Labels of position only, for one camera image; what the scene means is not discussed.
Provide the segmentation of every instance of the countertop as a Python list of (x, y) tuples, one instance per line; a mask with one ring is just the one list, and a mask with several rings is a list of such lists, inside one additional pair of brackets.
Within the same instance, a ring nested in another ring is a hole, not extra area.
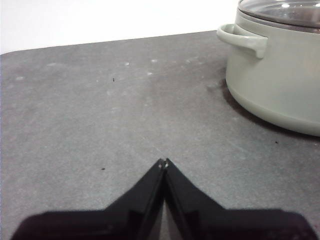
[(242, 108), (228, 52), (208, 31), (3, 54), (1, 239), (30, 215), (103, 209), (166, 157), (225, 208), (294, 211), (319, 234), (320, 138)]

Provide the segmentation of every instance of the pot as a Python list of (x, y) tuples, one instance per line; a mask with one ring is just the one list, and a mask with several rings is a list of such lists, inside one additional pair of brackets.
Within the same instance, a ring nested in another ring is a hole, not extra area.
[(320, 1), (241, 0), (217, 30), (233, 47), (226, 83), (249, 112), (320, 136)]

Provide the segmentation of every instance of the white wall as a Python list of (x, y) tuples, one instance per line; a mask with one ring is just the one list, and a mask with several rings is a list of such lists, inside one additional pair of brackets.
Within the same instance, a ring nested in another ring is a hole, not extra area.
[(215, 30), (238, 0), (1, 0), (1, 54)]

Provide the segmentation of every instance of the pot handle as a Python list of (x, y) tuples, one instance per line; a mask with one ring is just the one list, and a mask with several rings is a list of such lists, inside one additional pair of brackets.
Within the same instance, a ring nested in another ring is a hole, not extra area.
[(247, 31), (237, 24), (222, 25), (218, 28), (216, 34), (223, 42), (254, 50), (258, 59), (262, 59), (265, 56), (268, 41), (265, 36)]

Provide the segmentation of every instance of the pot lid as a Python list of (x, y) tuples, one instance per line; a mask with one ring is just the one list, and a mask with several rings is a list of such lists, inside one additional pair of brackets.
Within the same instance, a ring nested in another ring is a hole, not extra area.
[(320, 0), (241, 0), (238, 7), (258, 19), (320, 28)]

